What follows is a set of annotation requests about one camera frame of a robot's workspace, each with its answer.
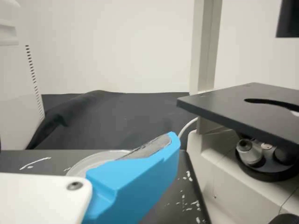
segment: white wall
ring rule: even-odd
[[[223,0],[215,87],[299,89],[299,38],[275,38],[281,0]]]
[[[42,93],[188,91],[194,0],[18,0]]]

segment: black tabletop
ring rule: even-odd
[[[0,172],[65,175],[79,160],[103,150],[2,151]],[[36,160],[40,162],[26,166]],[[142,224],[209,224],[202,194],[186,151],[180,151],[178,174],[160,201],[140,222]]]

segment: white paint speck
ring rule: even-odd
[[[68,170],[70,170],[70,169],[71,169],[71,167],[68,167],[68,168],[64,169],[64,172],[65,172],[65,171],[68,171]]]
[[[34,162],[28,163],[28,164],[26,164],[25,166],[21,167],[20,170],[25,169],[26,167],[31,166],[32,164],[34,164],[34,163],[36,163],[36,162],[40,162],[40,161],[43,161],[43,160],[49,160],[49,159],[51,159],[51,157],[45,157],[45,158],[36,160],[36,161],[34,161]]]
[[[198,200],[197,200],[197,201],[195,201],[195,202],[192,202],[191,204],[196,204],[196,203],[198,203]]]

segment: black table surface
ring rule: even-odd
[[[298,90],[250,83],[181,97],[177,105],[260,141],[298,148],[299,118],[291,113],[299,112]]]
[[[0,172],[65,175],[79,160],[103,150],[23,150],[2,151]],[[38,159],[51,157],[21,169]],[[178,174],[160,201],[142,219],[142,224],[209,224],[202,194],[189,155],[180,150]]]

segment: blue plastic holder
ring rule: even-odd
[[[149,157],[110,161],[87,171],[93,195],[83,224],[135,224],[146,215],[177,175],[180,140],[173,132],[167,135],[170,143]]]

